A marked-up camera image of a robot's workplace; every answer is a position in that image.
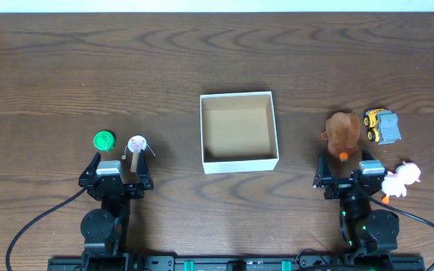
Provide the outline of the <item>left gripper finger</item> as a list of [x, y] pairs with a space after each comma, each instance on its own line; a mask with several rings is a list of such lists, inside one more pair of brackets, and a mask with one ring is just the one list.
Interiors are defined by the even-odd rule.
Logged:
[[136, 174], [138, 175], [139, 181], [143, 184], [152, 184], [153, 180], [151, 178], [151, 174], [148, 170], [148, 167], [146, 165], [145, 161], [145, 152], [141, 150], [139, 152], [139, 160], [137, 163], [137, 170]]
[[94, 176], [96, 176], [96, 170], [101, 161], [100, 152], [96, 152], [93, 159], [87, 168], [81, 173], [79, 180], [80, 181], [90, 181]]

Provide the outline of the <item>green round toy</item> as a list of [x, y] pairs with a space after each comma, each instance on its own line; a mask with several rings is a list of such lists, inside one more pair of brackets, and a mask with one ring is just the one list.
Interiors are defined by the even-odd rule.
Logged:
[[93, 146], [99, 151], [110, 151], [115, 146], [115, 143], [116, 139], [111, 131], [99, 131], [93, 137]]

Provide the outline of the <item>white pink plush duck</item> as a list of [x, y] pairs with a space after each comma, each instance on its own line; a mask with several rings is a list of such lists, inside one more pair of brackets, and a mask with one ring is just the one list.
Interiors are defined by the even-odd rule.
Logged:
[[407, 195], [407, 185], [420, 182], [421, 170], [412, 162], [403, 161], [395, 172], [388, 171], [381, 183], [384, 197], [381, 202], [388, 205], [391, 196], [401, 197]]

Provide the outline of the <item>yellow grey toy truck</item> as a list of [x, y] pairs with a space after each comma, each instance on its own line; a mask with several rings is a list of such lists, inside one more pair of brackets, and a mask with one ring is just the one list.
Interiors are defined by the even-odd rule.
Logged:
[[367, 139], [379, 145], [393, 144], [401, 140], [398, 127], [398, 116], [384, 108], [365, 112], [363, 123], [367, 128]]

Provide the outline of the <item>brown plush capybara toy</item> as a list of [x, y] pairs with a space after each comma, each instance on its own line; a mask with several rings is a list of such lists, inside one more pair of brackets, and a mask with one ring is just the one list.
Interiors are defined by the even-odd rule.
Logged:
[[341, 162], [357, 151], [360, 137], [359, 117], [355, 113], [337, 112], [325, 121], [321, 137], [327, 141], [329, 153]]

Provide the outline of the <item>pig face rattle drum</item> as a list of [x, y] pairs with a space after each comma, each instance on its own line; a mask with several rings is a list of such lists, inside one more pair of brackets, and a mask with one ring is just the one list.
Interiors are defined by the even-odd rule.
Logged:
[[147, 149], [149, 149], [152, 154], [155, 155], [155, 152], [153, 152], [151, 149], [147, 139], [142, 135], [135, 135], [128, 140], [121, 159], [126, 160], [127, 154], [130, 152], [132, 153], [132, 161], [130, 164], [130, 171], [132, 173], [137, 173], [139, 155], [143, 154]]

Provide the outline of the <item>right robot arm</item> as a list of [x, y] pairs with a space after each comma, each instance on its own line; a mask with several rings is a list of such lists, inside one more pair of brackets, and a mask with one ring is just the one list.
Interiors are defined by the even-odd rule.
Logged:
[[339, 201], [341, 235], [350, 244], [340, 261], [346, 265], [391, 267], [390, 252], [397, 249], [399, 217], [391, 211], [372, 209], [372, 196], [381, 191], [386, 170], [367, 150], [359, 168], [347, 178], [332, 175], [328, 155], [319, 156], [313, 186], [324, 190], [327, 200]]

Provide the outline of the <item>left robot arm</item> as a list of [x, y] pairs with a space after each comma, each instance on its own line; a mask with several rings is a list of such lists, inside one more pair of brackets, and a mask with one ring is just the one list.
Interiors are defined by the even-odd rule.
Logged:
[[97, 153], [81, 173], [78, 185], [101, 202], [81, 221], [84, 237], [83, 270], [137, 270], [138, 257], [127, 251], [130, 201], [141, 199], [154, 188], [145, 162], [145, 152], [135, 153], [130, 167], [137, 181], [126, 183], [121, 161], [101, 161]]

